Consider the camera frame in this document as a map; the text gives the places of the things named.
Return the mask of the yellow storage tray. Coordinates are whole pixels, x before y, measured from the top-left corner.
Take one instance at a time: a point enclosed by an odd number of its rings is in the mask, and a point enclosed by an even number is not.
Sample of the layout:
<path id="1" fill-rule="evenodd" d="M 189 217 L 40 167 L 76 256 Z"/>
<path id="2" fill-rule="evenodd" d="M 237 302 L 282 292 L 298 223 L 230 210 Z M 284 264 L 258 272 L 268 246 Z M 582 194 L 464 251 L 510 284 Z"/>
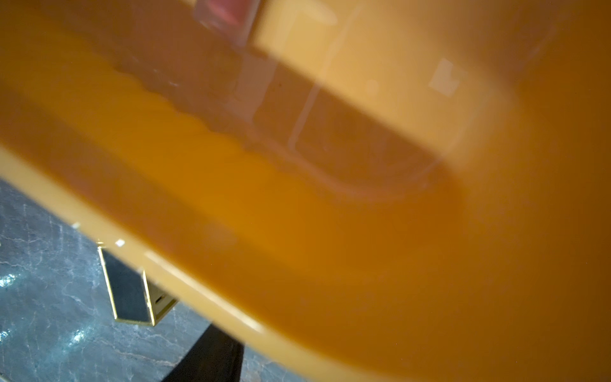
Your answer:
<path id="1" fill-rule="evenodd" d="M 4 1 L 1 175 L 328 381 L 610 379 L 608 1 Z"/>

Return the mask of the pale pink lip gloss tube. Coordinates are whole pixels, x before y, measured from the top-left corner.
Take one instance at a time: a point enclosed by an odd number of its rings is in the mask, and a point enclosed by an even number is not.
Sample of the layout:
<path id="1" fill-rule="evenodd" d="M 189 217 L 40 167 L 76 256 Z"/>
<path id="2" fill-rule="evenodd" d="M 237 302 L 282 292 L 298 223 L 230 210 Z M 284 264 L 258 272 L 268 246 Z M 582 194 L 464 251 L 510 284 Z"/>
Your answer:
<path id="1" fill-rule="evenodd" d="M 232 44 L 248 43 L 260 0 L 201 0 L 193 8 L 195 19 Z"/>

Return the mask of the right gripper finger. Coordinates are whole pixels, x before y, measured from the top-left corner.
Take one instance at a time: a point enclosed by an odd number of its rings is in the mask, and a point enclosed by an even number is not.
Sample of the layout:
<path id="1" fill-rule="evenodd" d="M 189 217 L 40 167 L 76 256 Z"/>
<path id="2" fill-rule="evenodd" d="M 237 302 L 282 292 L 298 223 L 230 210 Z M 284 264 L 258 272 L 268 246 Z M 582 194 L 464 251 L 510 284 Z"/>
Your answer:
<path id="1" fill-rule="evenodd" d="M 240 382 L 244 345 L 211 324 L 162 382 Z"/>

